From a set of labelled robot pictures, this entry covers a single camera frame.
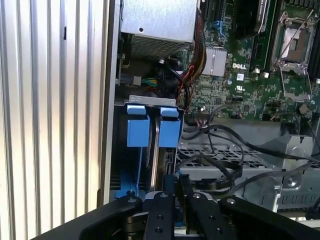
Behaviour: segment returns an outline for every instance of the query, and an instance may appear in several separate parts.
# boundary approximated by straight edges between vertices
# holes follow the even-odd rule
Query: mesh vent
[[[135,58],[161,59],[166,58],[187,44],[166,41],[156,38],[134,36],[132,40],[132,56]]]
[[[229,150],[216,150],[215,153],[212,153],[210,150],[199,150],[199,149],[181,149],[183,154],[188,156],[193,156],[194,154],[205,154],[210,156],[215,160],[224,160],[230,161],[232,163],[238,164],[242,157],[241,151],[229,151]],[[263,164],[263,160],[259,157],[261,153],[257,151],[244,151],[245,158],[242,163],[244,166],[249,166],[249,168],[267,168],[268,166]],[[183,160],[178,156],[176,159],[176,163],[181,163]],[[190,163],[187,164],[186,167],[207,167],[207,165],[199,164],[199,163]]]

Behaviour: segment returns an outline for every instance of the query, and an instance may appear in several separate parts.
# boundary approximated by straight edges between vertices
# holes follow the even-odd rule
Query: microchip
[[[222,98],[221,97],[216,97],[214,100],[214,105],[221,105],[222,103]]]
[[[244,105],[243,106],[243,111],[248,112],[250,110],[250,105]]]

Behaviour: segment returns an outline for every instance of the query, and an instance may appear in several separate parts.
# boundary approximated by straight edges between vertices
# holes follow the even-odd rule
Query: motherboard
[[[194,83],[189,116],[210,115],[224,105],[240,112],[242,119],[257,121],[317,110],[320,79],[308,69],[319,19],[316,1],[258,2],[225,0],[219,5],[206,0],[206,65]],[[248,15],[254,11],[258,17],[252,20]],[[192,49],[181,51],[185,70],[192,54]],[[217,117],[238,118],[232,109]]]

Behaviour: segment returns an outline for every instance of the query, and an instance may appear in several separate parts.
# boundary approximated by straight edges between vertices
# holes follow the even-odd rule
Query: dell logo
[[[232,64],[232,68],[234,68],[234,69],[247,70],[245,64],[238,64],[238,63],[233,63],[233,64]]]

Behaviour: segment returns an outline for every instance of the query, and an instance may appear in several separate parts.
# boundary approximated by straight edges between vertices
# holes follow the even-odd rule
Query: metal bracket
[[[304,76],[304,81],[307,85],[307,89],[309,93],[299,94],[298,96],[296,96],[294,93],[287,92],[286,86],[285,86],[284,72],[289,72],[289,71],[294,71],[296,74]],[[305,100],[309,101],[313,98],[309,73],[307,71],[306,66],[302,66],[298,63],[285,63],[283,65],[280,64],[279,72],[280,72],[281,86],[282,86],[284,97],[290,98],[296,102],[304,102]]]

